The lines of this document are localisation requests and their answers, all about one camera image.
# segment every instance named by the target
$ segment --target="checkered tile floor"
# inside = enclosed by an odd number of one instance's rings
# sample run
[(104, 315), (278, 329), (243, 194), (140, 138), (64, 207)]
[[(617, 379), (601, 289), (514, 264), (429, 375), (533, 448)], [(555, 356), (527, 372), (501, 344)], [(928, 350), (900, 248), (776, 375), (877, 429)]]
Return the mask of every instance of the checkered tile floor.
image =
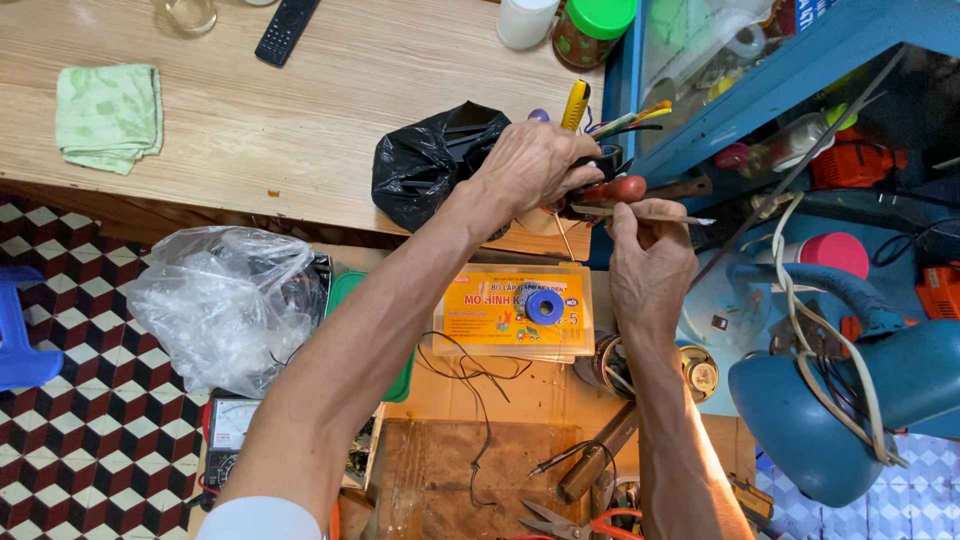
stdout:
[(207, 394), (127, 312), (149, 248), (98, 230), (0, 195), (0, 265), (47, 279), (20, 291), (31, 343), (64, 351), (47, 384), (0, 392), (2, 540), (186, 538)]
[(757, 471), (774, 520), (760, 540), (958, 540), (960, 444), (910, 435), (896, 437), (909, 469), (884, 469), (866, 495), (843, 508), (805, 497), (783, 472)]

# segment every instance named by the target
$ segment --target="green container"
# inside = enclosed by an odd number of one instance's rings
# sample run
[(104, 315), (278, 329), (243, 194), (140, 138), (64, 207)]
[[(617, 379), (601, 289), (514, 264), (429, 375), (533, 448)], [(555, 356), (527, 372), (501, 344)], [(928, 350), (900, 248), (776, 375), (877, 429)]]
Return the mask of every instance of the green container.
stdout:
[[(347, 272), (343, 276), (337, 276), (333, 280), (333, 287), (330, 290), (330, 298), (326, 302), (326, 315), (329, 316), (330, 313), (339, 306), (351, 290), (356, 288), (357, 284), (367, 275), (366, 272)], [(398, 404), (403, 400), (407, 399), (407, 396), (410, 395), (410, 377), (413, 375), (414, 371), (414, 354), (416, 350), (410, 353), (410, 357), (407, 358), (406, 365), (403, 366), (403, 369), (400, 370), (400, 374), (396, 376), (394, 383), (390, 385), (390, 389), (387, 390), (387, 394), (383, 396), (383, 401)]]

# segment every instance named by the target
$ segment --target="black plastic bag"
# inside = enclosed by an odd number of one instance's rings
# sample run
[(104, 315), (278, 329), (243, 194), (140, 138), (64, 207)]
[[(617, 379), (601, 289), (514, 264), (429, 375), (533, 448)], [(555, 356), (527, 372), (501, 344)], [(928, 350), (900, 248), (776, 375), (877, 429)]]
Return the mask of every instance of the black plastic bag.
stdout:
[[(461, 181), (480, 168), (510, 120), (467, 101), (386, 134), (373, 157), (371, 198), (400, 227), (414, 233)], [(491, 240), (510, 229), (506, 224)]]

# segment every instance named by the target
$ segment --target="wrinkled hand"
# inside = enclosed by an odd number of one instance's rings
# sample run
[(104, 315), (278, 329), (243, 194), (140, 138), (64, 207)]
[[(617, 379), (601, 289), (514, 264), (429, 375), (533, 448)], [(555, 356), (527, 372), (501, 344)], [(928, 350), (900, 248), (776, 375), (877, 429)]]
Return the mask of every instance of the wrinkled hand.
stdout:
[(686, 225), (637, 215), (686, 215), (680, 203), (647, 199), (613, 209), (610, 293), (620, 333), (655, 346), (673, 344), (684, 296), (697, 270)]
[(507, 126), (470, 182), (481, 183), (512, 219), (552, 203), (570, 189), (600, 182), (603, 173), (584, 165), (569, 170), (584, 156), (600, 156), (589, 135), (575, 135), (555, 125), (527, 120)]

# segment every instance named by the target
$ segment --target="purple knob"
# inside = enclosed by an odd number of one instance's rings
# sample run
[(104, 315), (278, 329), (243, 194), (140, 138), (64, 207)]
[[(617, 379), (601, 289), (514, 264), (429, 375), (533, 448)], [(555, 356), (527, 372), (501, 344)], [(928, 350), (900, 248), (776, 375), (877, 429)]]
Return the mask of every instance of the purple knob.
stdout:
[(530, 111), (530, 114), (527, 114), (527, 120), (537, 118), (540, 122), (549, 122), (550, 115), (546, 113), (546, 110), (543, 109), (533, 109)]

